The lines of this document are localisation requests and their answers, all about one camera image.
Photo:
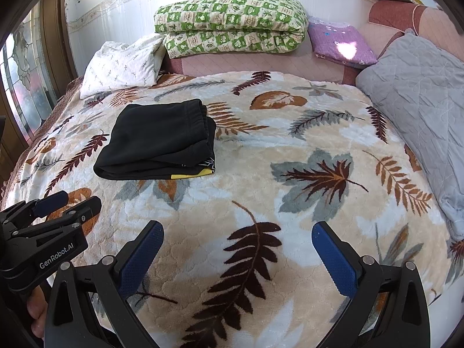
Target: purple pillow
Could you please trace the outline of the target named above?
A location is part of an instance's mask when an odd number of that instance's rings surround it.
[[[364,69],[377,63],[359,31],[348,23],[324,22],[309,17],[309,38],[317,57]]]

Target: leaf-patterned blanket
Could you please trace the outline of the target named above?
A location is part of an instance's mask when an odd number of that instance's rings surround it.
[[[94,174],[126,104],[193,98],[217,124],[215,174]],[[151,88],[84,101],[77,90],[60,109],[18,163],[3,207],[59,190],[70,205],[99,196],[76,265],[116,254],[149,220],[161,222],[164,244],[129,298],[161,348],[316,346],[345,305],[311,243],[320,220],[381,264],[413,260],[429,302],[461,274],[464,244],[449,241],[414,154],[354,87],[269,72],[164,75]]]

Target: green checkered quilt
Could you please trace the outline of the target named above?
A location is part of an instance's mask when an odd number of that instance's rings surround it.
[[[170,58],[199,53],[284,53],[305,39],[308,18],[296,0],[187,0],[162,6],[155,32]]]

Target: human hand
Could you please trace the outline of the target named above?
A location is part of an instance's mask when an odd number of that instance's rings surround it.
[[[47,315],[47,301],[43,295],[42,289],[38,286],[33,291],[30,297],[27,299],[26,307],[29,315],[35,319],[31,325],[32,333],[43,339],[45,333],[45,317]]]

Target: black garment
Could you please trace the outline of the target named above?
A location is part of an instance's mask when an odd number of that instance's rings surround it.
[[[216,123],[199,99],[122,110],[93,170],[110,180],[171,179],[214,172]]]

